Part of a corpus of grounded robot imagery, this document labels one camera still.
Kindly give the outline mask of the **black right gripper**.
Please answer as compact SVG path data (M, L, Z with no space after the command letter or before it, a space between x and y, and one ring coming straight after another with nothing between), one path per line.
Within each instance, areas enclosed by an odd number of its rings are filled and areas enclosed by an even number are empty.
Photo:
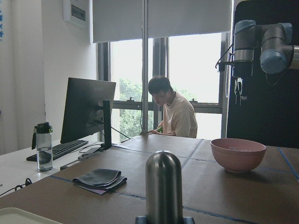
M233 77L239 77L235 80L234 94L235 103L237 104L239 98L239 105L243 101L243 79L242 77L250 77L253 72L252 61L235 61L233 66Z

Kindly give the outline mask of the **black right-side left gripper right finger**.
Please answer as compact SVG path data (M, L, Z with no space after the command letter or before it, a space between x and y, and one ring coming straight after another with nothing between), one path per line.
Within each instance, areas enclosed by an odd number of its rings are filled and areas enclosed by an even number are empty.
M193 217L183 217L183 224L195 224Z

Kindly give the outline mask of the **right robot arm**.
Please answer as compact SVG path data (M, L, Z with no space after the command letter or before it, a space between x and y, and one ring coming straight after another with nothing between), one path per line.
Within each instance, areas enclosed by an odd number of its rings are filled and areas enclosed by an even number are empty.
M285 71L295 65L296 47L290 45L290 25L248 26L238 22L234 35L234 69L241 77L251 76L245 67L253 66L255 49L261 50L260 64L268 74ZM299 221L299 150L293 144L278 143L285 133L283 119L269 116L270 108L249 98L238 115L229 114L228 122L237 131L253 129L253 114L264 112L266 120L253 131L256 137L239 137L242 146L263 142L266 149L253 161L253 147L248 152L223 149L213 161L197 155L185 162L183 168L183 212L193 215L197 224L296 224ZM267 131L279 128L269 140Z

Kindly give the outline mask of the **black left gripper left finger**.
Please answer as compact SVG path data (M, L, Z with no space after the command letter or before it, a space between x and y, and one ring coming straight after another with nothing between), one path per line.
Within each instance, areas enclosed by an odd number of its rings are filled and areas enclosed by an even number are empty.
M146 216L137 216L135 218L135 224L147 224Z

